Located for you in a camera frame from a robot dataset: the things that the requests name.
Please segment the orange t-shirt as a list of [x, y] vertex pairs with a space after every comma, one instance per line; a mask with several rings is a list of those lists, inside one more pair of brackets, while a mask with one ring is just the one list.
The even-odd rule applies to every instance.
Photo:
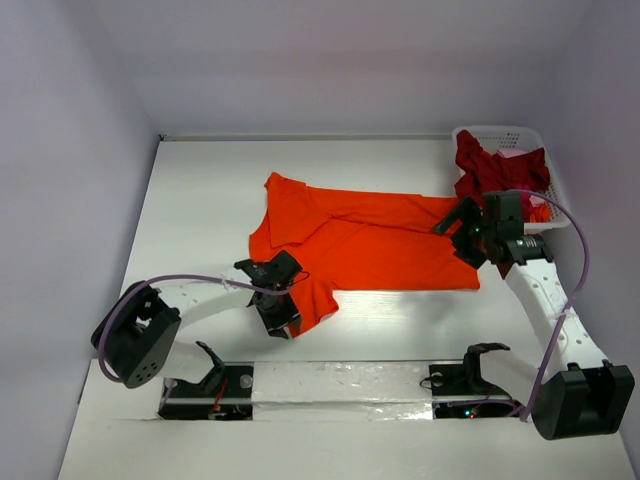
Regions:
[[449, 237], [431, 232], [456, 205], [454, 198], [322, 189], [278, 173], [265, 188], [266, 213], [249, 237], [249, 253], [269, 261], [285, 250], [309, 273], [292, 291], [301, 334], [338, 311], [337, 290], [480, 287], [476, 270], [454, 255]]

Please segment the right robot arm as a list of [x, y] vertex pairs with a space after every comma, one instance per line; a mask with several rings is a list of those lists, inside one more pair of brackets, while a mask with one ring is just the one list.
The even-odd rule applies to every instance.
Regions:
[[544, 350], [534, 366], [507, 345], [467, 348], [456, 363], [430, 366], [426, 378], [437, 408], [475, 409], [499, 404], [509, 417], [532, 420], [546, 440], [610, 435], [619, 430], [635, 379], [597, 346], [574, 309], [590, 260], [566, 293], [543, 236], [526, 227], [523, 191], [491, 192], [477, 203], [466, 197], [432, 229], [448, 235], [454, 254], [478, 269], [497, 267], [519, 300]]

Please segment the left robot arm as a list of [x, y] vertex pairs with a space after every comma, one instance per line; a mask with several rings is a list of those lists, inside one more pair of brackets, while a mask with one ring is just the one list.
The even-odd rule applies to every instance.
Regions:
[[[211, 396], [222, 388], [226, 366], [204, 341], [178, 342], [180, 331], [228, 310], [252, 308], [269, 335], [291, 337], [292, 328], [301, 321], [292, 291], [309, 273], [284, 250], [269, 261], [246, 259], [236, 262], [233, 268], [249, 281], [169, 274], [131, 284], [91, 336], [101, 373], [127, 389], [161, 377], [169, 380], [174, 389], [184, 387], [190, 395]], [[186, 299], [192, 304], [180, 309], [167, 304], [156, 287], [167, 282], [181, 286], [219, 285], [224, 292], [203, 301], [188, 294]]]

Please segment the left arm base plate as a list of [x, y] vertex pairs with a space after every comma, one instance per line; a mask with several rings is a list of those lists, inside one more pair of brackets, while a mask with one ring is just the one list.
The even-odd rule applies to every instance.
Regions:
[[206, 343], [196, 341], [204, 354], [206, 372], [198, 381], [166, 377], [158, 406], [164, 420], [251, 420], [253, 363], [225, 363]]

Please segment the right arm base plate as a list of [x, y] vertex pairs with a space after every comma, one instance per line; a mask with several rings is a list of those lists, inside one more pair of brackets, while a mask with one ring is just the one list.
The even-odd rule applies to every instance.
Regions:
[[461, 360], [429, 365], [420, 381], [433, 398], [438, 419], [515, 418], [524, 405], [503, 388], [482, 377], [481, 357], [492, 352], [511, 352], [500, 342], [469, 346]]

